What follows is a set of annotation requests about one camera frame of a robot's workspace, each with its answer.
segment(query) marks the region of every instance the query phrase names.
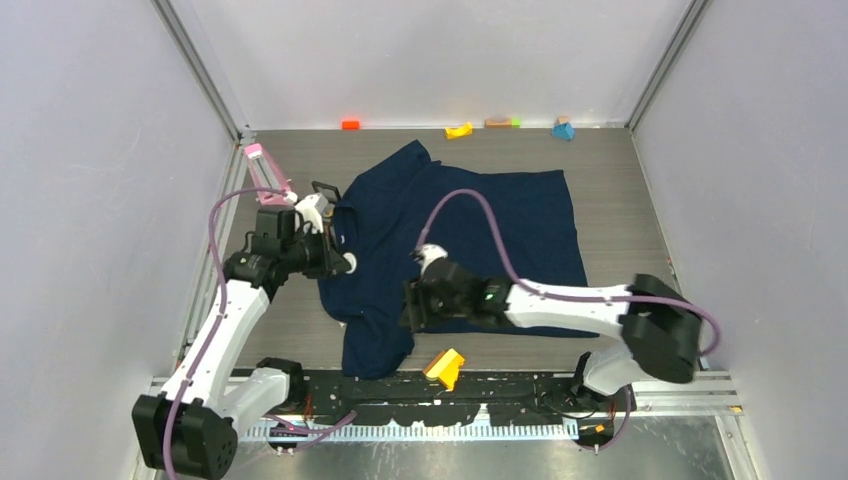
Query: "blue toy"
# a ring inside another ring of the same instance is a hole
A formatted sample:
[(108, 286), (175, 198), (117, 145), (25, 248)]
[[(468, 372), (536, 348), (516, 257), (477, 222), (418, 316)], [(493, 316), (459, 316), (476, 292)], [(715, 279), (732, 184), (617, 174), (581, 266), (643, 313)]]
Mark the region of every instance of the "blue toy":
[(570, 142), (574, 139), (574, 127), (571, 126), (570, 122), (560, 123), (551, 130), (551, 135)]

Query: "wooden block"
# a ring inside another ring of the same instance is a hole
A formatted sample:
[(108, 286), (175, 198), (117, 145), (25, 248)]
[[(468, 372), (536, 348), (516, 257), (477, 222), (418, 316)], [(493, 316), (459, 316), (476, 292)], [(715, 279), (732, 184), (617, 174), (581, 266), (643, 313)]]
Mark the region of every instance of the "wooden block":
[(486, 128), (512, 128), (512, 119), (508, 117), (487, 118)]

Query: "white joint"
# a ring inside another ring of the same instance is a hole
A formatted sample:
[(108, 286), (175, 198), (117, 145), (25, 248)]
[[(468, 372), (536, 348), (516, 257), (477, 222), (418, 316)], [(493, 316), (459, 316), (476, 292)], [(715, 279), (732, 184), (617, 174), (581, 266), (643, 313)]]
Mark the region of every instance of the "white joint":
[(350, 273), (355, 272), (356, 271), (356, 255), (352, 254), (351, 252), (345, 252), (345, 253), (342, 254), (342, 257), (345, 260), (347, 260), (347, 263), (350, 264), (350, 270), (346, 271), (345, 273), (350, 274)]
[(418, 264), (421, 265), (422, 273), (424, 270), (427, 270), (427, 267), (430, 266), (434, 260), (447, 258), (448, 256), (447, 250), (432, 243), (421, 245), (420, 248), (415, 250), (415, 253), (417, 255)]
[(283, 195), (283, 198), (289, 205), (294, 205), (297, 203), (297, 194), (292, 190), (286, 190), (286, 194)]

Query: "yellow toy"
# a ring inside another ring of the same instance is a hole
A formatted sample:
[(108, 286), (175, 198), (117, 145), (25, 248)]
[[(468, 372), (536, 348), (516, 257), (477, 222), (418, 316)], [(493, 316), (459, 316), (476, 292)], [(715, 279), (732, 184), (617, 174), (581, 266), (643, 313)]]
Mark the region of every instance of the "yellow toy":
[(453, 391), (456, 380), (459, 378), (459, 367), (465, 364), (465, 357), (459, 354), (454, 349), (442, 351), (427, 365), (424, 369), (424, 376), (427, 380), (438, 380), (449, 391)]
[(467, 137), (471, 135), (471, 132), (474, 130), (474, 127), (471, 126), (471, 122), (466, 123), (465, 125), (458, 128), (446, 128), (445, 129), (445, 137), (448, 140), (453, 140), (454, 138), (459, 137)]

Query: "navy blue shirt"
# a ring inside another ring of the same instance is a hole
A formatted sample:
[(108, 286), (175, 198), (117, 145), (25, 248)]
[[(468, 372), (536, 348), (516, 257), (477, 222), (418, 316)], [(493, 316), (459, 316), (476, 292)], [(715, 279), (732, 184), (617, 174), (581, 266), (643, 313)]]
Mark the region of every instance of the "navy blue shirt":
[[(356, 255), (357, 267), (353, 274), (319, 280), (318, 287), (327, 313), (347, 323), (342, 355), (346, 375), (384, 377), (412, 351), (412, 334), (398, 325), (402, 282), (420, 274), (410, 253), (433, 207), (458, 188), (477, 190), (492, 205), (519, 276), (547, 284), (586, 286), (562, 170), (474, 173), (432, 161), (416, 140), (359, 175), (333, 215), (340, 250)], [(442, 246), (452, 261), (477, 275), (505, 275), (486, 217), (471, 197), (454, 197), (442, 208), (427, 243)], [(458, 319), (431, 331), (482, 330)], [(549, 327), (500, 333), (597, 336)]]

